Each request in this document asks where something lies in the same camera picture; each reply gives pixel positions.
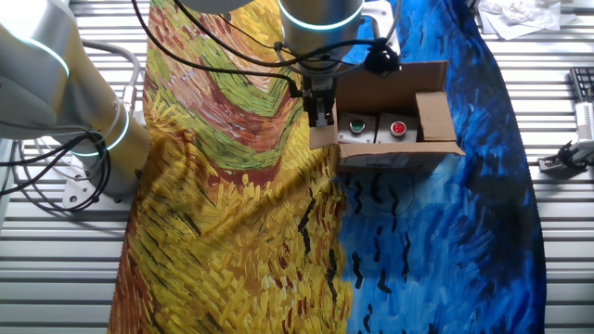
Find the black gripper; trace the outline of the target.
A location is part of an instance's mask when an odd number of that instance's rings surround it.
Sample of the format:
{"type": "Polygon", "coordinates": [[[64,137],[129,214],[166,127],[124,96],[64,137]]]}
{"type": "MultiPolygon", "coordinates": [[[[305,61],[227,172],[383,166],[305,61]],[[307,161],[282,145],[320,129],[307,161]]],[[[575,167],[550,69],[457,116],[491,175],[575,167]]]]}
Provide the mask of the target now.
{"type": "Polygon", "coordinates": [[[302,95],[303,109],[307,112],[310,124],[314,124],[315,127],[334,124],[333,106],[336,84],[333,77],[304,76],[302,95]]]}

